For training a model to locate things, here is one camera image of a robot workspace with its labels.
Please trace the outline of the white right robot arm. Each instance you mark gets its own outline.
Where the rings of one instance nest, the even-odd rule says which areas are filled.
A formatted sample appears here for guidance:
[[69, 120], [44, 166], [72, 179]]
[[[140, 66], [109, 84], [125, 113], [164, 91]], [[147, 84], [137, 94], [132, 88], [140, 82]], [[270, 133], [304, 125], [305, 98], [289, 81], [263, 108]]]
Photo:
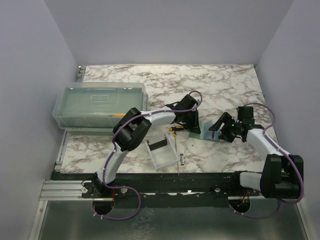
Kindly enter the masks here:
[[230, 191], [241, 196], [248, 189], [260, 192], [267, 199], [286, 204], [299, 202], [304, 195], [304, 161], [290, 154], [267, 134], [266, 128], [255, 123], [251, 104], [237, 109], [237, 119], [228, 112], [208, 129], [219, 140], [232, 143], [236, 138], [250, 144], [264, 159], [262, 172], [239, 171], [230, 183]]

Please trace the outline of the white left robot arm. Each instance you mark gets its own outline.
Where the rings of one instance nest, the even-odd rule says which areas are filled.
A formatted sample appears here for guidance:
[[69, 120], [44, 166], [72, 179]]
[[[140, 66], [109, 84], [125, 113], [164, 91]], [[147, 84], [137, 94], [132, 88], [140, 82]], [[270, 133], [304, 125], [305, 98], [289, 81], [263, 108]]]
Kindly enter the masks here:
[[194, 130], [199, 120], [198, 107], [202, 101], [202, 94], [193, 90], [182, 100], [162, 108], [151, 111], [131, 108], [113, 129], [111, 139], [113, 150], [109, 153], [101, 170], [96, 173], [99, 181], [94, 184], [93, 191], [101, 198], [110, 194], [110, 183], [115, 180], [123, 160], [130, 151], [135, 150], [142, 143], [152, 127], [179, 124], [187, 125], [186, 128], [190, 131]]

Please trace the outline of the green leather card holder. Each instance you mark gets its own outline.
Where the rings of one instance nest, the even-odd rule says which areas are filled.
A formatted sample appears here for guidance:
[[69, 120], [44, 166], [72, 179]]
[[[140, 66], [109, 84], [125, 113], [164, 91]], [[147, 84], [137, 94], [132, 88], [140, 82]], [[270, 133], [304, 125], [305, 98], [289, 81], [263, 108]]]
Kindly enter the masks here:
[[221, 132], [218, 131], [210, 131], [209, 128], [213, 125], [212, 121], [200, 121], [200, 133], [192, 133], [190, 132], [188, 137], [197, 140], [211, 141], [211, 142], [219, 142], [219, 136]]

